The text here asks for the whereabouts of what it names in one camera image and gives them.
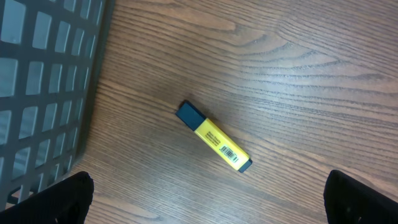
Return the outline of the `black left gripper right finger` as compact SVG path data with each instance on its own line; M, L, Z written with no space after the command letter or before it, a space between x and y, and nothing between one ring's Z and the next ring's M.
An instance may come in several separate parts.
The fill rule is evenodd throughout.
M323 193L329 224L397 224L397 202L339 170L332 170Z

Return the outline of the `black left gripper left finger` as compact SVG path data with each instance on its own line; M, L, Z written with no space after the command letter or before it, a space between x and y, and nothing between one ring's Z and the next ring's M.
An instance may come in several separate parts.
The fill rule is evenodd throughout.
M84 223L93 192L89 173L78 172L1 212L1 224Z

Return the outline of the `grey plastic mesh basket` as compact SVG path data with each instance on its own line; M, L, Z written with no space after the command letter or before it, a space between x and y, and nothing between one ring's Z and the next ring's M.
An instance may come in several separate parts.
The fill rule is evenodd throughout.
M113 0L1 0L1 209L85 150Z

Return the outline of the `yellow glue stick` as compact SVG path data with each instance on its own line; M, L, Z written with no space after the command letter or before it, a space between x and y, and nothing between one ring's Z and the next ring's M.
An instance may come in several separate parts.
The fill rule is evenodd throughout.
M243 173L252 165L249 154L189 101L183 101L175 115L234 170Z

